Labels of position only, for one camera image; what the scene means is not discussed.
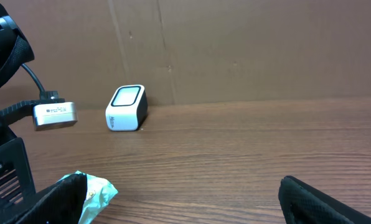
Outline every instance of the crumpled plastic packet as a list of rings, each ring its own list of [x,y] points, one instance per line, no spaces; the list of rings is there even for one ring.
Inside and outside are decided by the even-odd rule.
[[[79,224],[89,224],[109,204],[110,200],[118,193],[118,190],[106,179],[86,174],[87,195],[83,204],[82,215]]]

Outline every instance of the wood grain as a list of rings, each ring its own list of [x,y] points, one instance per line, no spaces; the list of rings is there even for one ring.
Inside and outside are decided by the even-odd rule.
[[[110,132],[103,110],[72,128],[12,129],[37,190],[76,170],[115,185],[95,223],[284,223],[286,175],[371,216],[371,98],[152,107],[130,133]]]

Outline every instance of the wooden table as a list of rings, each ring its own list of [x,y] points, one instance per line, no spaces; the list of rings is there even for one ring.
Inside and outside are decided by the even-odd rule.
[[[293,175],[371,216],[371,98],[151,107],[139,131],[108,130],[105,110],[25,140],[36,189],[81,170],[120,191],[95,223],[284,223]]]

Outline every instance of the black cable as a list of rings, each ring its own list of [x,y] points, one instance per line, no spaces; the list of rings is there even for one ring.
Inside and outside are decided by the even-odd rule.
[[[43,85],[41,84],[41,82],[39,81],[39,79],[37,78],[37,76],[35,75],[35,73],[26,65],[26,64],[22,64],[21,67],[27,72],[29,73],[29,75],[32,77],[32,79],[34,80],[34,82],[36,83],[37,87],[39,88],[39,91],[40,93],[44,93],[45,90],[44,90],[44,87]]]

